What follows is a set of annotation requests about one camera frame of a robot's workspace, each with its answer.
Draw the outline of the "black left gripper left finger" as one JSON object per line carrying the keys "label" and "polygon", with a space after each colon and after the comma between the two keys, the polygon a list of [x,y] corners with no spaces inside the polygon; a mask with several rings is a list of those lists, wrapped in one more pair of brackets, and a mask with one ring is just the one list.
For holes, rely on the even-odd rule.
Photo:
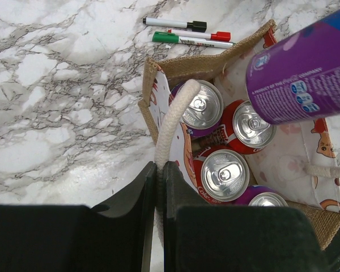
{"label": "black left gripper left finger", "polygon": [[0,205],[0,271],[149,271],[156,165],[94,207]]}

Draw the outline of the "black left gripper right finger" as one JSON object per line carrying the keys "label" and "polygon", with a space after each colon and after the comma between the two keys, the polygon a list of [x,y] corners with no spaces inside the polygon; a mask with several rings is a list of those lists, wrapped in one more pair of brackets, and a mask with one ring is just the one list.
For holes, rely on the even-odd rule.
{"label": "black left gripper right finger", "polygon": [[302,211],[208,205],[172,161],[163,180],[165,271],[328,271]]}

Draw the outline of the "red soda can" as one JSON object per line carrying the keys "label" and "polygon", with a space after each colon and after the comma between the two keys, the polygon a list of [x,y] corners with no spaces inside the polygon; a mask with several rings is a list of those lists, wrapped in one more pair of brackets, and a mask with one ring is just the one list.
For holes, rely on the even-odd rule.
{"label": "red soda can", "polygon": [[277,131],[256,113],[250,101],[241,99],[225,107],[219,128],[220,142],[244,155],[263,150]]}
{"label": "red soda can", "polygon": [[198,193],[209,203],[235,201],[249,185],[247,162],[227,146],[205,148],[193,158],[193,166]]}

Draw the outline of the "purple soda can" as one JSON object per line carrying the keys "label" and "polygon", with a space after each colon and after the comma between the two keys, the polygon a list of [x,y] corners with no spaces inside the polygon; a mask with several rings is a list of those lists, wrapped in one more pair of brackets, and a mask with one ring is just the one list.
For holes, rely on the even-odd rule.
{"label": "purple soda can", "polygon": [[245,81],[269,124],[340,114],[340,10],[254,55]]}
{"label": "purple soda can", "polygon": [[220,91],[211,83],[197,79],[200,91],[182,115],[192,138],[209,135],[220,124],[224,104]]}
{"label": "purple soda can", "polygon": [[265,206],[265,207],[287,207],[284,198],[267,186],[252,185],[236,200],[234,205]]}

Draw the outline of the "canvas bag with cat print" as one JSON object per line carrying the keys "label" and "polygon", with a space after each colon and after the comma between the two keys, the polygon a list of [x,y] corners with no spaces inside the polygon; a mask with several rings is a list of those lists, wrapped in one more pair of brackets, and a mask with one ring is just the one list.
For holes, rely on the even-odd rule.
{"label": "canvas bag with cat print", "polygon": [[[254,55],[280,42],[274,37],[275,28],[270,20],[213,56],[146,60],[139,107],[156,144],[159,173],[166,162],[176,162],[185,181],[198,193],[193,158],[207,147],[226,145],[220,142],[220,124],[209,135],[192,138],[182,120],[200,91],[197,79],[220,91],[224,109],[236,100],[249,101],[248,64]],[[275,137],[263,150],[239,153],[250,170],[248,186],[267,186],[288,205],[303,210],[325,249],[340,228],[340,114],[274,126]]]}

